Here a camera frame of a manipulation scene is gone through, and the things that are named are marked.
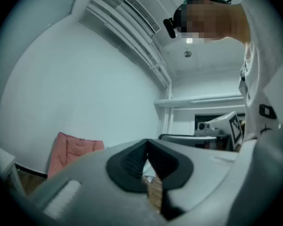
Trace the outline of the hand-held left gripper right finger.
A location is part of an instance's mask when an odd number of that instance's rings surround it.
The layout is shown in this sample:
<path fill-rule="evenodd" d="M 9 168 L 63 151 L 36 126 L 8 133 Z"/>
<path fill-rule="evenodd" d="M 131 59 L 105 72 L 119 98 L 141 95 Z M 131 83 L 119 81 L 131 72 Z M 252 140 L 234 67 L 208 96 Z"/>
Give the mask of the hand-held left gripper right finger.
<path fill-rule="evenodd" d="M 189 211 L 202 202 L 221 183 L 235 162 L 238 153 L 200 149 L 167 141 L 156 140 L 162 145 L 189 157 L 194 165 L 186 184 L 168 191 L 172 206 Z"/>

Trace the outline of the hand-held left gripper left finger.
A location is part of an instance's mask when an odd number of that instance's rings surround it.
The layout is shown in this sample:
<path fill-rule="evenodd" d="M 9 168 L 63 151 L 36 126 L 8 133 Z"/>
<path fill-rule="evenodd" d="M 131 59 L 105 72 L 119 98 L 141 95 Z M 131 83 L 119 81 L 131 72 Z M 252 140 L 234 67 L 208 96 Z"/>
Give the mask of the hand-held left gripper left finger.
<path fill-rule="evenodd" d="M 158 139 L 127 142 L 88 153 L 46 180 L 32 194 L 32 202 L 49 225 L 58 226 L 164 226 L 166 220 L 154 211 L 146 192 L 123 190 L 107 173 L 109 159 L 123 150 L 152 143 L 170 147 Z"/>

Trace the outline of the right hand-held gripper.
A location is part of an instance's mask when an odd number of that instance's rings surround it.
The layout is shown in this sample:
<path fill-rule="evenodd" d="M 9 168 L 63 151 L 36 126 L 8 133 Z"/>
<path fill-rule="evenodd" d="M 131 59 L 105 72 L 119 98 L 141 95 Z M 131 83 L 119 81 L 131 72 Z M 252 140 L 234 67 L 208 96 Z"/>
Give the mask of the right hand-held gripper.
<path fill-rule="evenodd" d="M 202 122 L 195 130 L 197 137 L 216 137 L 216 149 L 234 151 L 243 139 L 243 131 L 236 112 Z"/>

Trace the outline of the pink cushioned armchair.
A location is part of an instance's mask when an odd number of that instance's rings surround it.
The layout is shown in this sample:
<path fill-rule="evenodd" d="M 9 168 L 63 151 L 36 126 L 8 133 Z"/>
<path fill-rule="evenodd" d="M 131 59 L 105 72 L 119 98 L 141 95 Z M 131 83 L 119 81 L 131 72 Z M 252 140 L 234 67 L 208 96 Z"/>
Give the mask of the pink cushioned armchair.
<path fill-rule="evenodd" d="M 59 132 L 54 140 L 50 154 L 47 177 L 53 177 L 79 157 L 103 149 L 103 141 L 76 138 Z"/>

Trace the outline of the thick white horizontal pipe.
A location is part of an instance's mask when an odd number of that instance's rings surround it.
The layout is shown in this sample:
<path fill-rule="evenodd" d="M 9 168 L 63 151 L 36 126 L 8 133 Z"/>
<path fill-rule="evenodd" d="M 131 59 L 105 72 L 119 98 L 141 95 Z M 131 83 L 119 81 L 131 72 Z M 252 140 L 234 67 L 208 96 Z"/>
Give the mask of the thick white horizontal pipe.
<path fill-rule="evenodd" d="M 181 97 L 171 99 L 155 100 L 154 105 L 158 107 L 186 107 L 193 104 L 205 104 L 213 102 L 243 101 L 243 96 L 239 94 L 217 94 L 201 97 Z"/>

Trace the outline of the white vertical pipes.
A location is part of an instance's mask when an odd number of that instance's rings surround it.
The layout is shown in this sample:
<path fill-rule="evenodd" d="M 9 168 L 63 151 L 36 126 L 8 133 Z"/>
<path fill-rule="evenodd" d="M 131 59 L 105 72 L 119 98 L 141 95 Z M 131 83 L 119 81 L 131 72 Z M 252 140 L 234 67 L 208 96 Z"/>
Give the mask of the white vertical pipes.
<path fill-rule="evenodd" d="M 166 99 L 171 99 L 173 97 L 172 95 L 172 82 L 169 83 L 167 89 L 166 89 Z M 163 134 L 168 133 L 168 125 L 169 125 L 169 107 L 165 107 L 164 111 L 164 123 L 163 123 Z"/>

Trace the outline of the person's white printed t-shirt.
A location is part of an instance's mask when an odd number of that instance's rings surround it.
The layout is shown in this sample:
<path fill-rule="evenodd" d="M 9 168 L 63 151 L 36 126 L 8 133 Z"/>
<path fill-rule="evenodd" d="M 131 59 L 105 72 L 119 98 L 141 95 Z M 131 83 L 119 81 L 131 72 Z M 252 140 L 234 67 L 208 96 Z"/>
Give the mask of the person's white printed t-shirt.
<path fill-rule="evenodd" d="M 269 0 L 242 0 L 251 41 L 245 48 L 239 91 L 245 100 L 244 140 L 278 129 L 279 121 L 264 88 L 283 62 L 283 20 Z"/>

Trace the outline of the white cabinet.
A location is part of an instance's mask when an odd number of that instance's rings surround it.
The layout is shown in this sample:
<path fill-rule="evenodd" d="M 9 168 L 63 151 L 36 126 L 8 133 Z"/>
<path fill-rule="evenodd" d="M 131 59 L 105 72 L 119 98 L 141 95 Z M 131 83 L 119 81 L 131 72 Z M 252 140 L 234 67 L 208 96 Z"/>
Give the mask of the white cabinet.
<path fill-rule="evenodd" d="M 0 177 L 2 180 L 6 180 L 10 177 L 16 191 L 19 194 L 26 196 L 16 169 L 15 160 L 15 156 L 0 148 Z"/>

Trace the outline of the white ceiling pipe rack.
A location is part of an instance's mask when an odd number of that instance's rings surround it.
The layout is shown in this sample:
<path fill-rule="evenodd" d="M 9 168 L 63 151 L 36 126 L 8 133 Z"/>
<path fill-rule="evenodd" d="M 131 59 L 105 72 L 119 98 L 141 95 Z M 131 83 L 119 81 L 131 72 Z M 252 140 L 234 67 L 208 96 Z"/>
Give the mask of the white ceiling pipe rack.
<path fill-rule="evenodd" d="M 169 88 L 172 80 L 166 55 L 154 35 L 149 35 L 131 15 L 131 10 L 112 0 L 91 0 L 84 20 L 130 61 L 147 67 L 164 88 Z"/>

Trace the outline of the white ceiling air vent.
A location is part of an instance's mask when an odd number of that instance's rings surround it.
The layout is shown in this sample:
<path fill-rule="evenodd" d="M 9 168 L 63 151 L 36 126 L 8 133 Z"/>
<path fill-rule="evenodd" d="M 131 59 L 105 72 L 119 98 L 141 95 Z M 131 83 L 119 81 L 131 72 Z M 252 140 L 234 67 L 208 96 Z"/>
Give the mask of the white ceiling air vent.
<path fill-rule="evenodd" d="M 155 18 L 138 0 L 124 0 L 124 2 L 131 6 L 145 20 L 154 33 L 158 33 L 161 30 Z"/>

